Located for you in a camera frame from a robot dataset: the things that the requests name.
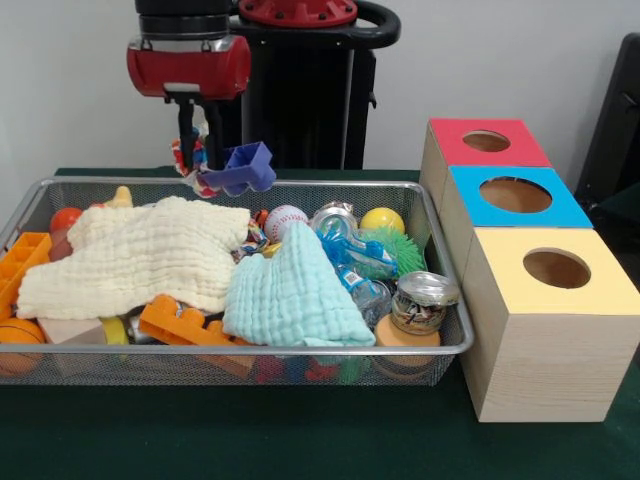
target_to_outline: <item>orange lego block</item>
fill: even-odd
[[[236,347],[251,345],[231,337],[222,331],[222,322],[204,325],[204,315],[195,308],[187,308],[178,317],[178,302],[168,295],[159,295],[147,305],[140,315],[141,332],[169,345],[199,345],[212,347]],[[216,365],[224,371],[247,378],[255,358],[247,355],[200,355],[201,360]]]
[[[25,232],[0,260],[0,318],[11,315],[11,305],[18,300],[18,290],[27,270],[49,263],[49,250],[48,233]]]

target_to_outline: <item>green table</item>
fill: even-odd
[[[60,170],[163,176],[167,170]],[[415,180],[415,172],[279,172]],[[640,370],[603,424],[478,424],[456,361],[434,388],[0,388],[22,478],[638,479]]]

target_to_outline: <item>white wall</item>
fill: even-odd
[[[140,97],[133,0],[0,2],[0,224],[59,166],[171,161],[175,107]],[[570,183],[637,0],[381,0],[402,18],[378,52],[367,168],[417,168],[429,116],[524,118]]]

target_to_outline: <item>green spiky ball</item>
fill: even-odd
[[[377,240],[384,245],[384,249],[398,262],[398,276],[427,269],[424,256],[415,242],[395,228],[361,230],[360,236],[365,241]]]

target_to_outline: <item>red ball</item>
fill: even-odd
[[[78,218],[80,218],[80,215],[82,215],[82,210],[79,208],[67,207],[58,210],[51,219],[49,232],[53,233],[62,228],[71,228]]]

